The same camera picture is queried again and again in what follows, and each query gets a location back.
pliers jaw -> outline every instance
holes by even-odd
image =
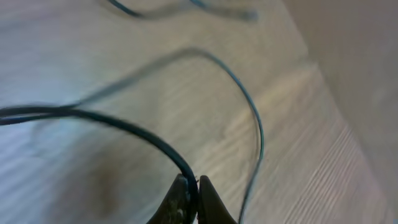
[[[190,224],[196,214],[199,224],[236,224],[207,176],[200,177],[198,203],[192,203],[187,180],[178,174],[147,224]]]

black cable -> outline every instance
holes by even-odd
[[[157,147],[167,157],[169,157],[174,164],[180,169],[182,175],[187,179],[188,192],[190,194],[190,207],[188,208],[187,215],[190,215],[189,221],[193,221],[195,218],[193,212],[196,213],[195,207],[198,202],[198,186],[196,178],[190,166],[185,162],[183,157],[165,141],[157,137],[155,134],[136,126],[135,124],[127,123],[123,120],[112,118],[100,113],[94,113],[84,110],[72,108],[70,106],[17,106],[12,108],[0,109],[0,126],[15,124],[11,119],[3,119],[8,116],[27,116],[25,118],[19,118],[18,123],[26,121],[33,121],[35,119],[50,119],[50,118],[63,118],[63,117],[76,117],[85,120],[96,121],[116,129],[123,130],[127,133],[133,134],[148,143]]]

wooden surface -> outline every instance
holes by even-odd
[[[392,223],[284,5],[253,6],[259,20],[246,23],[195,9],[138,21],[97,0],[3,2],[0,105],[71,103],[160,56],[200,47],[232,68],[264,123],[266,159],[246,223]],[[238,87],[216,65],[180,59],[90,108],[160,135],[197,176],[210,177],[238,217],[258,153],[256,126]],[[144,223],[178,173],[146,143],[75,120],[1,127],[0,146],[0,223]]]

wood grain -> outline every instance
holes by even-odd
[[[264,122],[266,161],[247,223],[392,223],[284,5],[252,5],[259,20],[245,23],[199,10],[138,21],[95,0],[7,2],[0,105],[70,103],[157,57],[201,47],[237,74]],[[90,108],[159,134],[197,176],[210,177],[238,217],[257,132],[243,95],[216,65],[183,58]],[[7,126],[0,136],[0,223],[144,223],[178,172],[146,143],[81,121]]]

cable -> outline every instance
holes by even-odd
[[[256,177],[257,177],[257,175],[259,173],[259,168],[260,168],[261,163],[262,163],[263,158],[264,158],[265,140],[264,140],[264,130],[262,128],[260,114],[259,114],[259,112],[258,112],[258,110],[257,110],[252,98],[250,97],[250,94],[245,89],[245,87],[243,86],[243,84],[241,83],[239,78],[231,71],[231,69],[223,61],[221,61],[218,57],[214,56],[213,54],[211,54],[211,53],[209,53],[209,52],[207,52],[205,50],[195,49],[195,48],[183,49],[183,50],[181,50],[179,52],[176,52],[174,54],[170,54],[168,57],[164,57],[164,58],[158,59],[156,61],[156,63],[161,64],[162,66],[164,66],[164,65],[167,65],[168,63],[170,63],[171,61],[173,61],[175,59],[182,58],[182,57],[188,57],[188,56],[192,56],[192,55],[199,55],[199,56],[205,57],[208,60],[212,61],[213,63],[217,64],[219,67],[221,67],[235,81],[237,86],[243,92],[246,100],[248,101],[248,104],[249,104],[250,108],[252,109],[252,111],[254,113],[254,116],[256,117],[257,125],[258,125],[258,128],[259,128],[259,135],[260,135],[260,151],[259,151],[259,157],[258,157],[257,163],[256,163],[256,165],[254,167],[254,170],[253,170],[253,172],[252,172],[252,174],[250,176],[249,182],[248,182],[248,184],[246,186],[246,191],[244,193],[242,206],[241,206],[241,209],[240,209],[240,212],[239,212],[238,223],[242,224],[243,223],[243,219],[244,219],[244,215],[245,215],[245,212],[246,212],[246,209],[247,209],[247,205],[248,205],[249,200],[251,198],[251,192],[253,190],[253,187],[254,187],[254,184],[255,184],[255,181],[256,181]],[[146,74],[148,72],[147,69],[149,67],[150,66],[146,66],[146,67],[144,67],[144,69],[142,69],[140,71]],[[79,111],[81,113],[90,113],[90,112],[84,112],[82,110],[76,110],[76,109],[73,109],[73,108],[77,107],[77,106],[81,106],[81,105],[86,105],[88,103],[91,103],[94,100],[99,100],[100,98],[103,98],[105,96],[109,96],[109,95],[111,95],[113,93],[121,91],[123,88],[126,88],[130,84],[134,83],[134,81],[136,81],[134,78],[135,77],[133,77],[133,79],[131,79],[130,77],[128,77],[127,79],[123,80],[123,82],[117,82],[117,83],[109,86],[108,88],[105,88],[104,90],[101,90],[101,91],[97,92],[95,95],[87,97],[87,98],[85,98],[85,99],[83,99],[81,101],[78,101],[77,103],[72,104],[72,105],[66,105],[66,106],[62,106],[62,107],[43,107],[42,106],[42,107],[39,107],[41,109],[41,111],[39,111],[39,110],[30,111],[29,110],[29,109],[32,109],[32,108],[35,108],[35,107],[0,109],[0,125],[18,124],[18,123],[34,121],[34,120],[38,120],[38,119],[50,119],[50,118],[60,118],[60,117],[65,117],[65,116],[76,116],[75,114],[69,115],[68,113],[71,112],[71,111],[74,112],[74,113],[77,113],[76,111]]]
[[[171,16],[177,13],[181,9],[188,9],[187,7],[182,7],[181,4],[171,4],[169,6],[161,7],[159,9],[153,9],[146,12],[138,12],[129,9],[125,5],[121,4],[118,0],[108,0],[113,6],[122,10],[124,13],[139,19],[159,19],[165,16]],[[209,12],[211,14],[216,14],[218,16],[229,17],[232,19],[240,19],[244,21],[255,21],[257,20],[257,13],[253,10],[246,9],[228,9],[223,7],[213,7],[205,4],[201,0],[190,0],[190,2],[202,10]]]
[[[50,119],[50,118],[62,118],[62,117],[76,117],[85,120],[96,121],[103,123],[105,125],[114,127],[116,129],[123,130],[127,133],[133,134],[148,143],[157,147],[161,152],[163,152],[167,157],[169,157],[174,164],[181,170],[182,175],[187,179],[188,182],[188,192],[191,195],[190,208],[188,208],[188,214],[192,214],[193,209],[196,207],[198,202],[198,186],[196,178],[190,166],[185,162],[182,156],[168,145],[165,141],[161,140],[155,134],[146,131],[143,128],[136,126],[135,124],[130,124],[120,119],[112,118],[100,113],[94,113],[84,110],[79,110],[71,107],[54,107],[54,106],[17,106],[12,108],[3,108],[0,110],[0,125],[12,124],[8,122],[9,120],[3,120],[2,117],[7,116],[25,116],[30,114],[44,114],[40,118],[38,116],[31,116],[31,120],[34,119]],[[193,221],[195,216],[191,215],[190,219]]]

